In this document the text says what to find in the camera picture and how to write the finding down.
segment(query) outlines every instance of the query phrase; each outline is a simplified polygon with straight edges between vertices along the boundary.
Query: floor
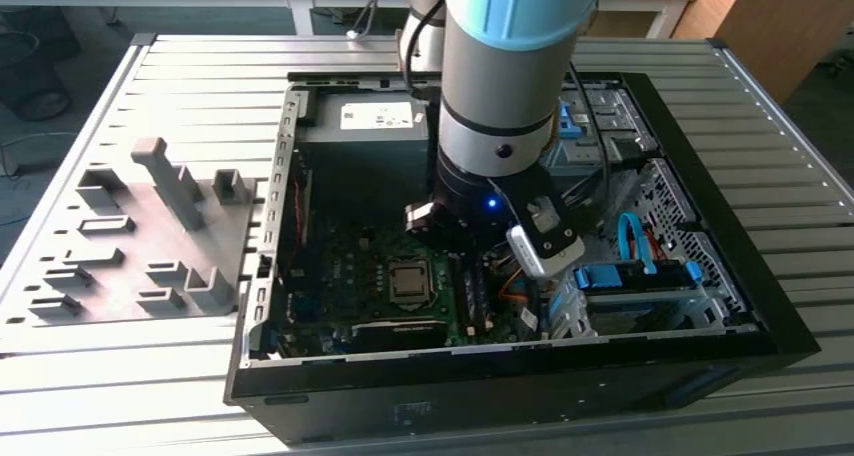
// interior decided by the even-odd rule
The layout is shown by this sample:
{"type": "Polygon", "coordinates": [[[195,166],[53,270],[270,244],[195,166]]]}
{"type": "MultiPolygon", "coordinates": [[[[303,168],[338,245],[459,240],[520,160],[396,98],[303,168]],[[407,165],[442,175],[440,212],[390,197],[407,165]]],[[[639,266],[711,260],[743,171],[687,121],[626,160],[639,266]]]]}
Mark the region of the floor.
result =
{"type": "MultiPolygon", "coordinates": [[[[104,85],[135,33],[170,34],[295,34],[290,11],[284,8],[122,8],[122,24],[107,26],[96,8],[67,8],[65,16],[84,52],[56,69],[68,87],[73,106],[51,121],[27,123],[0,107],[0,144],[23,135],[71,132],[32,138],[9,146],[7,152],[21,165],[23,177],[0,178],[0,264],[24,228],[27,215],[53,176],[55,168],[73,142],[104,85]]],[[[392,34],[406,13],[380,10],[375,34],[392,34]]],[[[338,25],[327,15],[315,15],[318,34],[343,34],[350,23],[338,25]]],[[[785,110],[826,155],[846,180],[854,181],[854,145],[839,128],[851,127],[854,70],[833,79],[817,70],[785,105],[785,110]]]]}

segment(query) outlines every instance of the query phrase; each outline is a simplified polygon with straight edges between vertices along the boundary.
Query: slotted aluminum surface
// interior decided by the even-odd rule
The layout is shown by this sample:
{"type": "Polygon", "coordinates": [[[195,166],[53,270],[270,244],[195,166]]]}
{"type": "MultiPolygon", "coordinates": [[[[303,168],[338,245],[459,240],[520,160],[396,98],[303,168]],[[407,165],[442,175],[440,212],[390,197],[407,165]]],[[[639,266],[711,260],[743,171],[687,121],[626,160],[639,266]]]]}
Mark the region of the slotted aluminum surface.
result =
{"type": "MultiPolygon", "coordinates": [[[[585,40],[575,61],[583,71],[635,71],[653,78],[822,353],[679,411],[327,443],[315,449],[376,452],[472,444],[470,452],[484,455],[534,448],[614,455],[850,452],[850,190],[727,51],[705,42],[585,40]]],[[[236,161],[230,167],[246,177],[267,178],[286,78],[298,70],[394,71],[394,42],[160,36],[154,45],[132,47],[3,268],[0,285],[13,271],[27,270],[28,238],[61,217],[53,203],[80,154],[111,150],[88,146],[93,134],[118,140],[156,133],[168,138],[172,161],[186,162],[194,174],[211,174],[222,161],[236,161]],[[106,128],[111,121],[124,127],[106,128]]],[[[266,183],[259,184],[263,194],[266,183]]],[[[256,211],[254,220],[260,219],[256,211]]],[[[244,273],[256,267],[252,256],[244,273]]],[[[234,315],[40,329],[3,324],[0,352],[13,354],[0,361],[3,453],[287,451],[239,408],[222,403],[234,327],[234,315]]]]}

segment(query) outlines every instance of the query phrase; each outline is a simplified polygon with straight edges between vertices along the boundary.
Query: gray part holder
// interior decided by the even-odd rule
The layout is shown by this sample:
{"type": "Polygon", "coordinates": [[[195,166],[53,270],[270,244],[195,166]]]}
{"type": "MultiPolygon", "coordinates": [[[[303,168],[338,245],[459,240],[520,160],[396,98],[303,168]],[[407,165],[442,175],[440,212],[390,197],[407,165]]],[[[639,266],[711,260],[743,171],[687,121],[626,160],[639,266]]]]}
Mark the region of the gray part holder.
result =
{"type": "Polygon", "coordinates": [[[214,194],[219,204],[247,204],[252,200],[250,189],[236,169],[220,169],[214,174],[214,194]]]}
{"type": "Polygon", "coordinates": [[[211,269],[207,283],[196,270],[191,269],[190,273],[187,273],[184,291],[203,311],[219,309],[226,305],[234,304],[231,285],[216,267],[211,269]]]}
{"type": "Polygon", "coordinates": [[[187,279],[187,266],[178,259],[150,261],[146,274],[158,286],[182,287],[187,279]]]}
{"type": "Polygon", "coordinates": [[[67,294],[59,297],[36,298],[29,304],[29,312],[40,318],[63,318],[76,316],[83,306],[67,294]]]}
{"type": "Polygon", "coordinates": [[[85,288],[92,284],[92,275],[80,266],[51,268],[41,279],[57,291],[85,288]]]}
{"type": "Polygon", "coordinates": [[[75,191],[91,209],[115,208],[111,193],[126,187],[111,168],[91,168],[83,172],[75,191]]]}
{"type": "Polygon", "coordinates": [[[140,291],[136,304],[154,314],[176,312],[187,305],[175,288],[154,288],[140,291]]]}
{"type": "Polygon", "coordinates": [[[136,141],[131,151],[134,162],[146,166],[151,177],[155,180],[158,194],[164,204],[172,210],[175,217],[187,231],[195,231],[204,225],[202,213],[195,206],[195,191],[188,192],[187,178],[190,177],[187,168],[179,170],[166,158],[166,141],[163,138],[144,138],[136,141]]]}

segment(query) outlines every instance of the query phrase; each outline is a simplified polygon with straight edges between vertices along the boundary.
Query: white table leg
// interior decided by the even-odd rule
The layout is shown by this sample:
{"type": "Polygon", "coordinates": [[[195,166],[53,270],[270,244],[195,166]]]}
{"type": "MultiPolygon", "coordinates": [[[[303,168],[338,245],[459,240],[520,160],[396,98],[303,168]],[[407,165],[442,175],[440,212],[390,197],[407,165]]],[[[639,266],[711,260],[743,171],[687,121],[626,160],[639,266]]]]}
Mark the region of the white table leg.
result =
{"type": "Polygon", "coordinates": [[[650,26],[650,31],[646,33],[647,38],[667,39],[673,34],[673,30],[677,29],[679,18],[685,12],[685,8],[689,5],[687,0],[667,0],[662,11],[655,15],[655,20],[650,26]]]}
{"type": "Polygon", "coordinates": [[[315,26],[311,21],[312,0],[291,0],[291,13],[298,36],[314,36],[315,26]]]}
{"type": "Polygon", "coordinates": [[[17,161],[12,159],[12,155],[8,151],[1,153],[0,158],[0,176],[12,176],[17,173],[17,161]]]}
{"type": "Polygon", "coordinates": [[[97,12],[102,15],[102,19],[104,20],[104,24],[107,26],[114,26],[120,23],[118,6],[112,6],[112,7],[99,6],[97,12]]]}

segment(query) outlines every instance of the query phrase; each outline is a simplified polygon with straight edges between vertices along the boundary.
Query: blue latch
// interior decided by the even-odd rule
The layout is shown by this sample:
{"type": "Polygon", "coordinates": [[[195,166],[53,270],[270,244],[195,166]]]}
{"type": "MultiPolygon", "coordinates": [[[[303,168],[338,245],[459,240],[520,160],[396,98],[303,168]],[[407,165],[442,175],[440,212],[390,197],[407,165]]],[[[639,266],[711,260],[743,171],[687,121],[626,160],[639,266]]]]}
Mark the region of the blue latch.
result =
{"type": "Polygon", "coordinates": [[[619,288],[623,280],[613,264],[594,264],[575,270],[575,282],[579,289],[619,288]]]}
{"type": "Polygon", "coordinates": [[[561,103],[561,121],[558,124],[558,137],[561,139],[578,139],[585,135],[585,130],[573,121],[573,111],[567,103],[561,103]]]}
{"type": "Polygon", "coordinates": [[[689,271],[689,275],[697,284],[703,282],[703,268],[699,267],[697,261],[689,261],[685,263],[685,269],[689,271]]]}

